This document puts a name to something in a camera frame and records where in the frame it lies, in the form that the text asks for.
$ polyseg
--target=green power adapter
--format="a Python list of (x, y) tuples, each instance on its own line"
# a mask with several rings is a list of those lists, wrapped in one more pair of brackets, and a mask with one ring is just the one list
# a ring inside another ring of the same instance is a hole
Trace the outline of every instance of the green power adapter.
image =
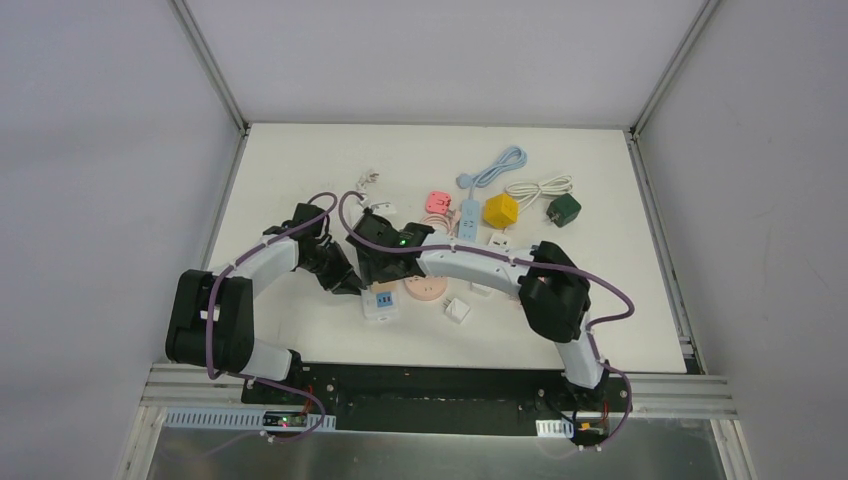
[(565, 195), (552, 200), (550, 205), (548, 205), (548, 211), (546, 213), (548, 218), (550, 218), (557, 227), (562, 227), (577, 218), (577, 214), (580, 213), (581, 208), (583, 207), (580, 206), (577, 200), (575, 200), (570, 193), (566, 193)]

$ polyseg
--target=pink object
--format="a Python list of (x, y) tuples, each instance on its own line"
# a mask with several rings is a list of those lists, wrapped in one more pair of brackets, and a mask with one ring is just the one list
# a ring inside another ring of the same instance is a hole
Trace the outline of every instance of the pink object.
[(449, 207), (449, 193), (430, 192), (430, 196), (427, 197), (427, 205), (424, 206), (424, 210), (427, 210), (427, 213), (438, 213), (440, 215), (444, 215), (448, 212)]
[(407, 277), (403, 279), (403, 285), (409, 296), (429, 302), (444, 295), (448, 289), (448, 279), (445, 277)]

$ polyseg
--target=robotic arm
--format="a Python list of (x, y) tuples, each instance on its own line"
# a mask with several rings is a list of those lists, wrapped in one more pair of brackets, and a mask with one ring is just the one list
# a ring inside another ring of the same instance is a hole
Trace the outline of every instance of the robotic arm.
[[(389, 282), (411, 276), (450, 277), (486, 285), (519, 298), (530, 328), (556, 345), (569, 383), (594, 390), (601, 382), (605, 370), (595, 359), (583, 321), (591, 305), (589, 282), (585, 278), (506, 263), (500, 259), (504, 252), (499, 248), (454, 239), (428, 225), (408, 223), (398, 231), (388, 220), (369, 210), (356, 224), (354, 232), (370, 243), (387, 248), (473, 246), (479, 253), (439, 249), (397, 254), (378, 251), (352, 236), (347, 238), (357, 248), (360, 263), (363, 258), (366, 260), (373, 281)], [(483, 253), (486, 251), (492, 256), (486, 256)], [(550, 242), (506, 253), (515, 259), (574, 267), (568, 255)]]
[[(323, 212), (311, 204), (298, 204), (294, 218), (266, 230), (260, 244), (254, 248)], [(504, 262), (501, 250), (450, 238), (427, 225), (409, 223), (403, 230), (396, 230), (388, 220), (367, 209), (354, 232), (379, 247), (425, 249), (414, 253), (385, 252), (349, 236), (347, 241), (356, 247), (360, 266), (368, 270), (369, 282), (410, 276), (444, 276), (487, 285), (518, 297), (530, 328), (556, 344), (565, 366), (565, 377), (577, 393), (600, 393), (606, 375), (595, 360), (585, 332), (584, 316), (591, 303), (589, 283), (584, 278)], [(473, 245), (478, 253), (426, 250), (428, 246), (446, 244)], [(507, 254), (515, 259), (574, 266), (557, 245), (549, 242), (541, 242), (532, 249), (511, 250)], [(215, 369), (277, 381), (286, 379), (297, 353), (254, 337), (253, 299), (278, 277), (297, 268), (315, 274), (320, 285), (334, 294), (358, 295), (365, 288), (341, 247), (329, 237), (326, 226), (322, 233), (320, 223), (269, 244), (221, 281), (214, 312), (217, 320), (212, 342)], [(212, 284), (223, 270), (189, 270), (180, 277), (165, 348), (169, 359), (198, 366), (206, 364), (205, 352), (209, 345), (205, 338), (206, 310)]]
[[(318, 283), (336, 295), (359, 295), (364, 286), (342, 252), (323, 227), (316, 223), (290, 237), (269, 244), (289, 228), (324, 213), (315, 205), (300, 203), (294, 218), (271, 227), (254, 247), (264, 247), (221, 281), (215, 298), (215, 329), (212, 341), (214, 368), (231, 373), (283, 380), (288, 376), (294, 352), (265, 343), (253, 334), (253, 299), (277, 278), (298, 268), (309, 271)], [(226, 268), (211, 272), (188, 270), (180, 276), (165, 354), (177, 363), (206, 365), (206, 319), (211, 289)]]

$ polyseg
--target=blue power cord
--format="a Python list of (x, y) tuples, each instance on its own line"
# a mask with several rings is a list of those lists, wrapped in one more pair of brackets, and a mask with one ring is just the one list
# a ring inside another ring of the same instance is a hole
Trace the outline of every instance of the blue power cord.
[(516, 170), (524, 165), (527, 165), (527, 152), (521, 147), (512, 146), (504, 150), (500, 158), (495, 160), (495, 163), (480, 173), (476, 175), (460, 174), (456, 177), (456, 184), (463, 190), (466, 188), (469, 189), (468, 198), (474, 198), (474, 189), (476, 187), (485, 187), (492, 183), (498, 175), (510, 170)]

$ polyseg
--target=white table surface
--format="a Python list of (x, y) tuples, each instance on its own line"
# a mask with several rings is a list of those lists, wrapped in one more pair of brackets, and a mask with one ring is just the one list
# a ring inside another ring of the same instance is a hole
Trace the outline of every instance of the white table surface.
[[(481, 203), (516, 180), (557, 173), (574, 178), (582, 204), (578, 218), (557, 228), (538, 200), (507, 230), (516, 247), (540, 240), (558, 243), (578, 267), (627, 293), (636, 314), (597, 327), (596, 338), (613, 366), (628, 371), (685, 371), (660, 267), (642, 207), (624, 134), (611, 130), (434, 127), (397, 125), (256, 124), (242, 158), (212, 253), (211, 265), (251, 247), (270, 225), (291, 218), (295, 205), (314, 193), (339, 196), (374, 168), (372, 201), (393, 202), (397, 228), (417, 221), (432, 190), (449, 192), (458, 205), (467, 196), (455, 177), (489, 166), (510, 145), (524, 148), (527, 166), (478, 189)], [(331, 228), (351, 263), (356, 255), (335, 218)], [(485, 243), (494, 229), (481, 227)], [(451, 280), (447, 297), (472, 311), (457, 325), (442, 301), (420, 302), (399, 285), (401, 318), (367, 321), (359, 297), (324, 292), (305, 271), (286, 275), (255, 304), (256, 336), (301, 353), (313, 362), (490, 368), (562, 368), (552, 342), (530, 330), (518, 302), (500, 292), (481, 297), (467, 282)], [(592, 317), (624, 305), (603, 288), (590, 290)]]

